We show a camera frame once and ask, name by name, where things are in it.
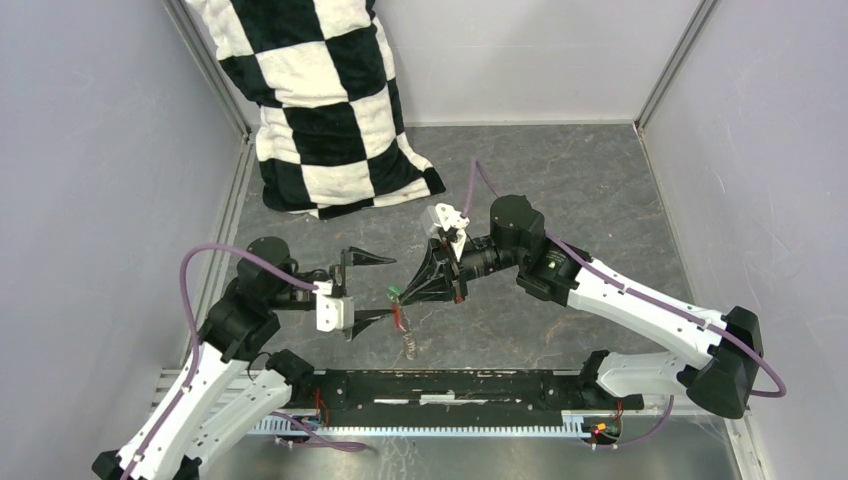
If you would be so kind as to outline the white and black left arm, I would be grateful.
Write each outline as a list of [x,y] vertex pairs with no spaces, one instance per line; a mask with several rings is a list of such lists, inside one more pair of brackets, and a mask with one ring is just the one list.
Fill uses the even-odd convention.
[[386,265],[391,258],[357,247],[341,251],[328,269],[302,272],[288,244],[267,236],[246,249],[216,244],[238,257],[237,275],[198,322],[188,299],[190,354],[177,379],[137,434],[92,464],[100,479],[201,479],[261,420],[279,408],[302,407],[314,394],[313,367],[289,350],[270,354],[266,367],[233,400],[215,406],[264,352],[280,328],[281,311],[313,311],[321,332],[354,338],[388,310],[355,310],[346,270]]

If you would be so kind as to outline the green tagged key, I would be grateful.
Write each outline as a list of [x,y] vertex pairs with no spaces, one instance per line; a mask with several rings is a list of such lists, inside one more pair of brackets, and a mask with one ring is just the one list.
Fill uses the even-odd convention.
[[402,303],[403,291],[396,286],[390,286],[387,290],[387,297],[393,304],[400,305]]

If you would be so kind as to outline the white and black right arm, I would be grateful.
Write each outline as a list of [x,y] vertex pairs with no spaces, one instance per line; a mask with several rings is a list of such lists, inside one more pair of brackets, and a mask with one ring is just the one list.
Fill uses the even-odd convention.
[[422,220],[430,236],[427,252],[399,296],[401,306],[460,303],[470,281],[515,268],[517,285],[535,299],[598,315],[664,347],[662,353],[593,353],[577,382],[585,405],[602,408],[630,395],[684,395],[723,418],[740,419],[747,411],[763,360],[754,312],[698,307],[619,274],[553,239],[544,215],[524,196],[497,198],[482,237],[468,237],[466,219],[447,204],[428,207]]

